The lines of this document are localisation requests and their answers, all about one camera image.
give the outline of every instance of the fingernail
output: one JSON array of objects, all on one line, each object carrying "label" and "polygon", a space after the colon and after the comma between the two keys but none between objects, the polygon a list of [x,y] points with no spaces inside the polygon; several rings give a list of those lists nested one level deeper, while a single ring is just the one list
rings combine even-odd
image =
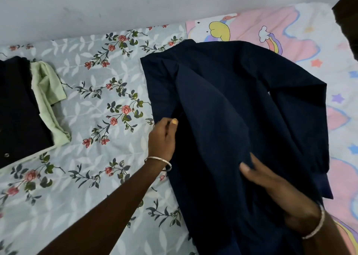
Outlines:
[{"label": "fingernail", "polygon": [[242,162],[240,163],[240,170],[245,173],[250,171],[250,167],[248,167],[246,163]]}]

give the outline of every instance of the orange star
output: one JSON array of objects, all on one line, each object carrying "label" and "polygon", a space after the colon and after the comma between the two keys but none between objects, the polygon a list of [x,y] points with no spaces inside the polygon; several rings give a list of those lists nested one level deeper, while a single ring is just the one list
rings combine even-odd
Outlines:
[{"label": "orange star", "polygon": [[314,31],[314,28],[313,28],[313,27],[307,27],[307,28],[305,29],[305,33],[312,32],[312,31]]},{"label": "orange star", "polygon": [[316,60],[314,60],[314,61],[311,61],[311,66],[312,67],[321,67],[321,65],[323,64],[323,62],[322,61],[320,61],[319,59],[316,59]]}]

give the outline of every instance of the white wall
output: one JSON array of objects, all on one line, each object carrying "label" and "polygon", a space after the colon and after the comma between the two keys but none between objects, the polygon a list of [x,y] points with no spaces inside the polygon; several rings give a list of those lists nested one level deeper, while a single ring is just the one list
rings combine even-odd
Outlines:
[{"label": "white wall", "polygon": [[246,9],[338,0],[0,0],[0,44],[170,24]]}]

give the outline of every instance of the forearm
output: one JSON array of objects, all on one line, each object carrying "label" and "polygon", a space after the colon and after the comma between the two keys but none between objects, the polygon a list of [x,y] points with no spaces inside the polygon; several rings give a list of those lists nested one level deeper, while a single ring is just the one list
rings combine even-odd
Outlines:
[{"label": "forearm", "polygon": [[326,219],[319,232],[303,240],[305,255],[350,255],[332,217],[326,212]]},{"label": "forearm", "polygon": [[44,254],[109,254],[165,163],[149,159],[129,180],[53,240]]}]

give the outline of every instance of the hand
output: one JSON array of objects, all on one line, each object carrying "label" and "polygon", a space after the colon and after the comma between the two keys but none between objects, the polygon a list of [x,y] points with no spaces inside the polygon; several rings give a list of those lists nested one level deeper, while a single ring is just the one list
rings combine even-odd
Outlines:
[{"label": "hand", "polygon": [[285,222],[290,229],[302,236],[310,234],[321,218],[319,206],[250,154],[255,170],[242,162],[240,171],[249,181],[264,187],[273,201],[286,212]]},{"label": "hand", "polygon": [[178,120],[164,117],[149,134],[148,155],[170,161],[175,150]]}]

